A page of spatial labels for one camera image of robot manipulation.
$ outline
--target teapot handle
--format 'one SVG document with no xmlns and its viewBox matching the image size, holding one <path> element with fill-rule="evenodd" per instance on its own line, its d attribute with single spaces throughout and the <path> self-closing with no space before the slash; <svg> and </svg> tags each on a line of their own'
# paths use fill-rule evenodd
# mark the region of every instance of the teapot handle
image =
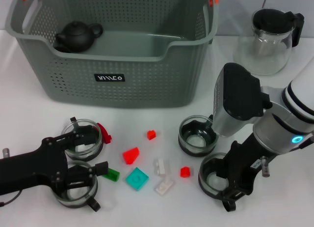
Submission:
<svg viewBox="0 0 314 227">
<path fill-rule="evenodd" d="M 99 29 L 99 32 L 97 32 L 97 33 L 94 32 L 95 39 L 99 38 L 99 37 L 103 34 L 103 32 L 104 32 L 103 26 L 100 25 L 100 24 L 98 24 L 98 23 L 90 24 L 88 27 L 89 27 L 90 29 L 92 29 L 93 32 L 94 32 L 94 29 L 95 29 L 95 28 L 96 28 L 96 29 Z"/>
<path fill-rule="evenodd" d="M 292 47 L 299 44 L 302 28 L 304 25 L 304 16 L 301 13 L 295 14 L 295 29 L 292 32 Z"/>
</svg>

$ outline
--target white wall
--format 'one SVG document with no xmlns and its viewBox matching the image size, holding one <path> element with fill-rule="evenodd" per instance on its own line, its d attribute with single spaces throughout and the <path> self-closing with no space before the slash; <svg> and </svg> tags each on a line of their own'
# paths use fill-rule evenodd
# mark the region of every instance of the white wall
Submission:
<svg viewBox="0 0 314 227">
<path fill-rule="evenodd" d="M 0 29 L 12 0 L 0 0 Z M 220 0 L 218 35 L 239 35 L 250 23 L 252 13 L 262 7 L 264 0 Z M 305 16 L 303 37 L 314 38 L 314 0 L 267 0 L 265 7 L 302 13 Z"/>
</svg>

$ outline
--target white table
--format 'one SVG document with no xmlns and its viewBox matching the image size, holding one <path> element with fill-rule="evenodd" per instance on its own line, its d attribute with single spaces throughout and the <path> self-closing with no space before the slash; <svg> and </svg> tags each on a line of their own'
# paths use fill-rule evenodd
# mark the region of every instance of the white table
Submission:
<svg viewBox="0 0 314 227">
<path fill-rule="evenodd" d="M 109 161 L 120 172 L 117 183 L 99 177 L 97 212 L 89 207 L 68 209 L 59 204 L 48 187 L 23 190 L 12 204 L 0 208 L 1 227 L 209 227 L 209 226 L 312 226 L 314 213 L 314 146 L 277 157 L 270 163 L 270 178 L 259 174 L 251 196 L 236 202 L 237 210 L 227 213 L 220 201 L 206 196 L 197 174 L 202 158 L 187 156 L 178 145 L 178 127 L 193 114 L 210 115 L 213 89 L 223 65 L 232 61 L 235 37 L 216 37 L 206 56 L 194 101 L 182 108 L 126 110 L 59 103 L 42 89 L 16 40 L 0 31 L 0 148 L 11 155 L 37 149 L 45 137 L 58 136 L 73 116 L 99 122 L 113 137 L 99 157 L 90 164 Z M 301 39 L 286 68 L 272 77 L 260 77 L 263 85 L 285 87 L 314 56 L 314 39 Z M 158 131 L 153 141 L 148 130 Z M 252 132 L 246 126 L 229 139 L 220 139 L 215 152 L 228 152 L 233 140 L 243 142 Z M 131 166 L 122 152 L 138 146 L 140 156 Z M 176 185 L 164 197 L 155 191 L 161 178 L 154 174 L 153 160 L 164 158 L 171 164 Z M 194 175 L 179 176 L 189 166 Z M 124 179 L 135 167 L 149 177 L 139 192 Z M 8 201 L 15 194 L 0 197 Z"/>
</svg>

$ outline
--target gray plastic basket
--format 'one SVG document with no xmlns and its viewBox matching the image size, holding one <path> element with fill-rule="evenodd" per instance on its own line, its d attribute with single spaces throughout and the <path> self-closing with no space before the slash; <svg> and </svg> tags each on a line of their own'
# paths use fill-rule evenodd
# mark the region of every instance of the gray plastic basket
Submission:
<svg viewBox="0 0 314 227">
<path fill-rule="evenodd" d="M 178 107 L 194 96 L 218 4 L 209 0 L 13 0 L 6 30 L 16 37 L 54 100 L 123 108 Z M 104 34 L 83 54 L 54 49 L 72 21 L 100 23 Z M 124 74 L 97 82 L 95 74 Z"/>
</svg>

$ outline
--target teal square block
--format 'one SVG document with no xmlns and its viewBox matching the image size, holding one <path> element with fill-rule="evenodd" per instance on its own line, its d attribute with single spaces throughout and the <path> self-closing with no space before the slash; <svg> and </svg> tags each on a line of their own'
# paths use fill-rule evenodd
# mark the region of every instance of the teal square block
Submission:
<svg viewBox="0 0 314 227">
<path fill-rule="evenodd" d="M 149 177 L 139 168 L 135 168 L 126 178 L 126 182 L 136 191 L 139 191 L 148 180 Z"/>
</svg>

